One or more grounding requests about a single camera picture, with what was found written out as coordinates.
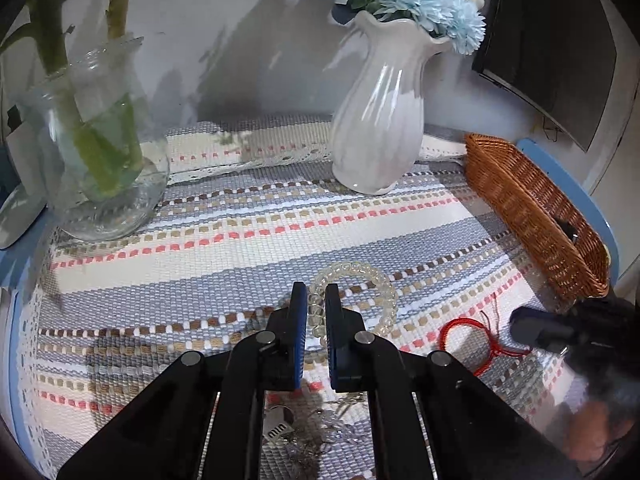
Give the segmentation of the right hand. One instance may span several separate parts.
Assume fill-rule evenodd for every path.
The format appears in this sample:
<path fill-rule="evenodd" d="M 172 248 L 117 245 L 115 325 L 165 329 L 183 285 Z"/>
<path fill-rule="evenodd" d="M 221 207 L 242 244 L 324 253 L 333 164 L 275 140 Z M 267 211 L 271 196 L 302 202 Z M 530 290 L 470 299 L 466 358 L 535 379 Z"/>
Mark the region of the right hand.
<path fill-rule="evenodd" d="M 612 420 L 608 404 L 589 400 L 568 425 L 565 454 L 576 462 L 596 462 L 604 456 L 611 443 L 625 437 L 633 426 L 634 419 Z"/>

